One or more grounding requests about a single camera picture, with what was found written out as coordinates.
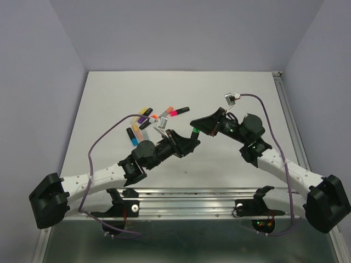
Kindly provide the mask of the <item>black highlighter blue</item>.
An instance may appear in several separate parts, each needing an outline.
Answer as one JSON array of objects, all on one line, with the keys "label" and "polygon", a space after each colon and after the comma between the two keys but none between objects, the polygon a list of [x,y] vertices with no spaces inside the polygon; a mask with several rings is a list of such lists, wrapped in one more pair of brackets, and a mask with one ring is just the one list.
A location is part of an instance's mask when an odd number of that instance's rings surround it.
[{"label": "black highlighter blue", "polygon": [[133,146],[137,146],[137,145],[138,145],[138,140],[137,140],[137,138],[136,138],[136,136],[135,136],[135,134],[134,134],[132,128],[127,128],[127,129],[126,129],[126,132],[127,132],[127,134],[128,134],[128,137],[129,137],[129,139],[130,139],[132,145],[133,145]]}]

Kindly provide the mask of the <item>black highlighter green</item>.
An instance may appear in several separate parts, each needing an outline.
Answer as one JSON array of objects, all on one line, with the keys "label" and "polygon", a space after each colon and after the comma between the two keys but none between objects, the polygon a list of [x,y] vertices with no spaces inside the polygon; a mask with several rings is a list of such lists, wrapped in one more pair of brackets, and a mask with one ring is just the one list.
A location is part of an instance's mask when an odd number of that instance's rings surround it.
[{"label": "black highlighter green", "polygon": [[190,138],[191,138],[192,140],[198,140],[198,138],[199,138],[199,132],[196,131],[196,130],[193,130],[193,131],[191,132]]}]

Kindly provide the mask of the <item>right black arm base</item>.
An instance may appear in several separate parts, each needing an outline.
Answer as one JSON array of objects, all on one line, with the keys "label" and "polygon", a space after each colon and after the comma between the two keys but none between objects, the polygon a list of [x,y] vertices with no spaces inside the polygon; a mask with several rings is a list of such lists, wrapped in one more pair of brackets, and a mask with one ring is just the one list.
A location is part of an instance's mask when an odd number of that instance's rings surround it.
[{"label": "right black arm base", "polygon": [[236,200],[232,211],[233,217],[254,217],[251,220],[254,230],[266,236],[277,236],[277,234],[273,234],[276,225],[275,217],[283,216],[285,212],[278,209],[270,209],[264,203],[263,198],[272,190],[274,190],[274,187],[264,186],[255,192],[252,199]]}]

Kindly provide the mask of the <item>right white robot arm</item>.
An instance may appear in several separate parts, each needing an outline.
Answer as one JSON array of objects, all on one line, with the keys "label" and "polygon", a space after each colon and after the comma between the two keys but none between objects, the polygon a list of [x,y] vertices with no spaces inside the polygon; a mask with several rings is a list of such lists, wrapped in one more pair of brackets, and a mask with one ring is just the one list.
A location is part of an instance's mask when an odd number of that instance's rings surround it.
[{"label": "right white robot arm", "polygon": [[258,217],[290,213],[306,219],[321,233],[329,233],[350,214],[350,202],[341,180],[308,171],[296,163],[284,159],[282,154],[262,139],[265,132],[261,119],[247,114],[242,122],[228,117],[224,108],[214,114],[193,120],[190,125],[200,132],[216,136],[221,133],[243,144],[243,159],[281,181],[290,188],[287,191],[273,186],[259,188],[252,198],[235,203],[235,217],[253,217],[253,227],[260,232],[271,233],[273,223],[262,223]]}]

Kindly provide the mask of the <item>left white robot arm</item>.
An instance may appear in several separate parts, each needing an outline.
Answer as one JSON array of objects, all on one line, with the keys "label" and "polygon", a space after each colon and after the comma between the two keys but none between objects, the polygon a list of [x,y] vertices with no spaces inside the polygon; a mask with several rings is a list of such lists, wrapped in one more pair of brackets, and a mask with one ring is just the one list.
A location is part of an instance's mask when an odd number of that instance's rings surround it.
[{"label": "left white robot arm", "polygon": [[57,173],[47,175],[29,195],[37,227],[52,227],[70,211],[82,213],[89,194],[136,184],[146,178],[146,170],[170,156],[185,157],[200,144],[198,137],[196,130],[190,138],[167,130],[157,144],[141,141],[128,157],[105,169],[66,178]]}]

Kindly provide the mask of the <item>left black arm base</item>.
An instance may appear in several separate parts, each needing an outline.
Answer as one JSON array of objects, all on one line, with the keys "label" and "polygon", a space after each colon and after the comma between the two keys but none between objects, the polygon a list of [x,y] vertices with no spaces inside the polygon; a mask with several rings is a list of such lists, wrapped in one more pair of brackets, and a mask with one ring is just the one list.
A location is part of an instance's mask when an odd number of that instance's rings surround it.
[{"label": "left black arm base", "polygon": [[111,207],[104,212],[86,212],[86,215],[100,223],[104,235],[112,239],[140,238],[141,233],[125,229],[128,218],[139,216],[140,202],[136,199],[123,200],[115,188],[107,189],[103,193],[108,195]]}]

